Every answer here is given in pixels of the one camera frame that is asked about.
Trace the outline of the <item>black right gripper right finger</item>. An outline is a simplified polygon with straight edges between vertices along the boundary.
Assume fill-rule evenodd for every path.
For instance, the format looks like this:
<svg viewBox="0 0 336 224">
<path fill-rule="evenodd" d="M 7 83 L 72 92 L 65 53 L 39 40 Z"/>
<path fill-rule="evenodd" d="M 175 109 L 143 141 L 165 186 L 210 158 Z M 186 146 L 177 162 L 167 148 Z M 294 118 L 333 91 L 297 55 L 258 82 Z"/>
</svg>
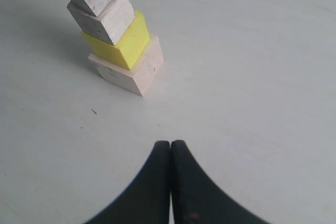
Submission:
<svg viewBox="0 0 336 224">
<path fill-rule="evenodd" d="M 223 192 L 183 140 L 171 144 L 170 168 L 175 223 L 266 223 Z"/>
</svg>

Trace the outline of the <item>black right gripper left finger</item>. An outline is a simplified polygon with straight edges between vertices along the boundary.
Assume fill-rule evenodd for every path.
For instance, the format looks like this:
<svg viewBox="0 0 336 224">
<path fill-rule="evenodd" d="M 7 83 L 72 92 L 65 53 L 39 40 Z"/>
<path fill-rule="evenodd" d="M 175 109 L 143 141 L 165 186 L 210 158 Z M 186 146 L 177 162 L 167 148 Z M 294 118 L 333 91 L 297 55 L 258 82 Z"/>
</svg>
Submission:
<svg viewBox="0 0 336 224">
<path fill-rule="evenodd" d="M 87 223 L 169 223 L 170 143 L 155 142 L 128 187 Z"/>
</svg>

